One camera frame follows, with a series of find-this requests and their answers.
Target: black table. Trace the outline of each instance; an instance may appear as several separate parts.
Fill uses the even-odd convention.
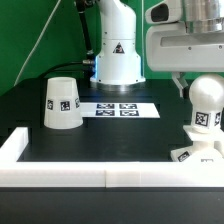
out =
[[[112,93],[78,82],[81,102],[154,103],[159,119],[84,118],[71,130],[44,127],[46,80],[28,79],[0,97],[1,144],[29,127],[27,161],[171,161],[191,145],[183,131],[192,106],[171,80]],[[223,188],[1,188],[1,223],[223,223]]]

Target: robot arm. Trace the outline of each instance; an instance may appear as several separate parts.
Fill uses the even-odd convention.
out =
[[[156,21],[154,11],[164,5],[169,16]],[[165,0],[145,16],[155,25],[146,35],[148,65],[153,71],[171,72],[180,95],[186,87],[185,72],[224,71],[223,0],[183,0],[183,5],[181,0]]]

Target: green wall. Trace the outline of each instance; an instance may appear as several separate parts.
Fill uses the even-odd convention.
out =
[[[24,70],[21,80],[37,77],[48,68],[85,58],[85,46],[74,0],[62,0],[42,41]],[[33,48],[56,0],[2,0],[0,14],[0,95],[13,87],[16,77]],[[142,48],[142,2],[145,10],[158,0],[122,0],[137,14],[136,50]],[[95,53],[100,50],[100,16],[95,6],[86,11]],[[144,37],[149,25],[144,22]],[[170,78],[170,73],[153,73],[144,60],[146,78]]]

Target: warning label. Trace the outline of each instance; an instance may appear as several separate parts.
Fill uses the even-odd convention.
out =
[[[121,46],[121,43],[119,42],[116,46],[116,48],[113,51],[114,54],[124,54],[124,49]]]

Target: white cup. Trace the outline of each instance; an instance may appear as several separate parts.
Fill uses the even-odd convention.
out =
[[[76,80],[68,77],[48,79],[44,125],[71,129],[82,125]]]

